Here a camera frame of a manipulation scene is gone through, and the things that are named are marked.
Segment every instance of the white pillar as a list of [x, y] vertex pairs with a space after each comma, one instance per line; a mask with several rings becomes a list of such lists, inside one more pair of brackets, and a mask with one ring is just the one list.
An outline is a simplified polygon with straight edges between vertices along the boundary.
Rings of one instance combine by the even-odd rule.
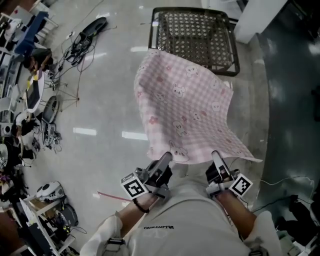
[[248, 44], [255, 33], [262, 33], [287, 0], [249, 0], [234, 34], [238, 42]]

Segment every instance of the bracelet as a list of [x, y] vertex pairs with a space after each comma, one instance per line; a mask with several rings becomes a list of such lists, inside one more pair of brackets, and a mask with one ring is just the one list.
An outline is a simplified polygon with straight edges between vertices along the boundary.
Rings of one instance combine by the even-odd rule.
[[149, 209], [146, 209], [146, 210], [143, 209], [143, 208], [138, 204], [136, 198], [133, 199], [132, 202], [135, 204], [135, 206], [136, 206], [141, 212], [143, 212], [143, 213], [145, 213], [145, 214], [148, 214], [148, 213], [150, 212]]

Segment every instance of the white t-shirt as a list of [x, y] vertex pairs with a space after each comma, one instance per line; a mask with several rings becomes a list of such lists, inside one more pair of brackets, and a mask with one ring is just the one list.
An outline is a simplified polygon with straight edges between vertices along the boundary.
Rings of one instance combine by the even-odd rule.
[[[206, 198], [204, 187], [187, 183], [171, 189], [171, 199], [155, 205], [125, 238], [131, 256], [248, 256], [250, 242], [260, 238], [269, 256], [281, 256], [271, 213], [261, 213], [242, 242], [221, 206]], [[110, 216], [83, 246], [81, 256], [102, 256], [109, 238], [119, 238], [122, 222]]]
[[6, 40], [11, 39], [11, 37], [14, 35], [14, 38], [12, 38], [13, 42], [16, 42], [19, 40], [19, 38], [21, 37], [21, 35], [23, 34], [23, 32], [21, 30], [17, 30], [17, 26], [22, 22], [21, 19], [19, 18], [14, 18], [13, 20], [10, 21], [9, 25], [10, 28], [6, 29], [4, 31], [4, 38]]
[[28, 118], [28, 111], [25, 110], [23, 112], [21, 112], [20, 114], [18, 114], [15, 118], [15, 124], [17, 126], [22, 126], [22, 121]]

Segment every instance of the electronic device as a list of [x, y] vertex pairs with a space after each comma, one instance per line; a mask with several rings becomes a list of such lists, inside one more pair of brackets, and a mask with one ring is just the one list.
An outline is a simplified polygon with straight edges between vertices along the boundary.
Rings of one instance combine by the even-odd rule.
[[11, 128], [13, 123], [10, 122], [2, 122], [1, 125], [1, 136], [2, 137], [10, 137], [11, 136]]
[[41, 202], [52, 202], [65, 196], [60, 182], [52, 181], [38, 188], [35, 198]]
[[[253, 183], [240, 174], [238, 169], [229, 170], [218, 151], [212, 152], [213, 163], [205, 172], [208, 181], [206, 192], [210, 198], [223, 190], [231, 190], [235, 195], [243, 197]], [[166, 152], [159, 160], [152, 161], [146, 169], [136, 168], [121, 179], [121, 186], [131, 200], [146, 193], [166, 199], [170, 195], [168, 182], [172, 176], [169, 163], [173, 157]]]
[[41, 149], [40, 143], [35, 137], [33, 137], [32, 146], [36, 152], [39, 152]]
[[231, 190], [235, 195], [243, 197], [253, 183], [238, 169], [229, 170], [218, 151], [212, 152], [213, 163], [205, 172], [209, 186], [206, 192], [210, 198], [223, 190]]
[[0, 169], [5, 168], [8, 162], [8, 149], [5, 144], [0, 144]]
[[71, 227], [78, 225], [78, 216], [75, 209], [70, 204], [64, 204], [61, 210], [54, 212], [55, 223], [67, 234], [71, 232]]
[[146, 193], [167, 198], [170, 194], [168, 182], [172, 176], [169, 167], [171, 161], [171, 153], [166, 152], [159, 160], [152, 161], [146, 169], [136, 168], [135, 172], [121, 179], [122, 188], [131, 199]]

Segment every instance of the black metal frame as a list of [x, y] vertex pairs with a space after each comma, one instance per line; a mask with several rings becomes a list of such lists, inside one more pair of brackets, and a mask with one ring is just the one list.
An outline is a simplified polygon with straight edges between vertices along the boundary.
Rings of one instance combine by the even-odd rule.
[[[211, 14], [213, 16], [222, 17], [221, 20], [223, 22], [223, 26], [228, 31], [228, 33], [227, 33], [228, 35], [226, 35], [226, 37], [228, 37], [229, 47], [231, 48], [230, 54], [233, 57], [233, 62], [228, 68], [226, 68], [226, 67], [220, 68], [220, 69], [212, 69], [212, 68], [208, 68], [208, 67], [207, 68], [216, 75], [230, 76], [230, 77], [234, 77], [240, 72], [240, 64], [239, 64], [237, 47], [236, 47], [236, 40], [235, 40], [235, 36], [233, 33], [233, 26], [230, 24], [230, 19], [228, 18], [227, 14], [225, 12], [211, 10], [211, 9], [193, 8], [193, 7], [157, 7], [157, 8], [154, 8], [152, 11], [152, 18], [151, 18], [151, 25], [150, 25], [150, 34], [149, 34], [149, 42], [148, 42], [149, 49], [162, 50], [162, 49], [158, 48], [158, 45], [159, 45], [159, 41], [158, 41], [158, 39], [159, 39], [158, 38], [159, 37], [159, 25], [157, 26], [157, 32], [156, 32], [156, 38], [155, 38], [155, 48], [152, 47], [153, 33], [154, 33], [153, 22], [155, 21], [156, 14], [159, 12], [179, 12], [179, 13], [193, 12], [193, 13], [199, 13], [199, 14]], [[230, 69], [230, 67], [232, 67], [232, 65], [234, 65], [234, 71], [228, 70], [228, 69]]]

